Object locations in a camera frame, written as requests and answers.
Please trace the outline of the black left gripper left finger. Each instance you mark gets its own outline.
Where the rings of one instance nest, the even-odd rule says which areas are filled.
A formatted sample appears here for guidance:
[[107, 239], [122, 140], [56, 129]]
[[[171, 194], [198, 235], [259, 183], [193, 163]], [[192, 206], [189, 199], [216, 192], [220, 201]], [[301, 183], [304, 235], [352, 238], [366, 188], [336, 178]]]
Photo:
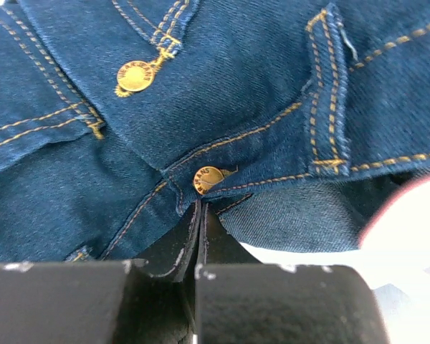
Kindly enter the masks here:
[[0, 343], [191, 343], [200, 216], [135, 259], [0, 264]]

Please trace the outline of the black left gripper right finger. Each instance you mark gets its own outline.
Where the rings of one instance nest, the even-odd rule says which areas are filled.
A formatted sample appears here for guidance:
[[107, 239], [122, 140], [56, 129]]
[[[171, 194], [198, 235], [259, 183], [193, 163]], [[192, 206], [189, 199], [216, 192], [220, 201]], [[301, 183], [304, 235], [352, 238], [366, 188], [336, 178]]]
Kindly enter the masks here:
[[201, 210], [194, 270], [200, 343], [389, 341], [375, 297], [352, 268], [263, 264]]

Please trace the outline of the dark blue denim skirt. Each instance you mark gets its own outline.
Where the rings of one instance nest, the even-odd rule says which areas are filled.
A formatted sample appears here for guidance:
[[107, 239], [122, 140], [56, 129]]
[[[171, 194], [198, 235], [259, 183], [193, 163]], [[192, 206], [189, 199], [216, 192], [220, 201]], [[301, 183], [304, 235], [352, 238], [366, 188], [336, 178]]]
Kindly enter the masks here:
[[128, 259], [197, 200], [354, 250], [430, 173], [430, 1], [5, 1], [0, 262]]

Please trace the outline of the white plastic basket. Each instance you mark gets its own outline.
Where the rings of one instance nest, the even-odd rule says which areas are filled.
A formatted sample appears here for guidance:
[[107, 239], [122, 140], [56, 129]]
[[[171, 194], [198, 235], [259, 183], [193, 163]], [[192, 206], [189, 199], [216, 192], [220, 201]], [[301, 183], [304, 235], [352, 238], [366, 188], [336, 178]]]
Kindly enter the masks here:
[[244, 248], [261, 262], [352, 267], [375, 290], [392, 285], [406, 301], [383, 316], [392, 343], [430, 343], [430, 176], [404, 186], [363, 231], [359, 248], [299, 254]]

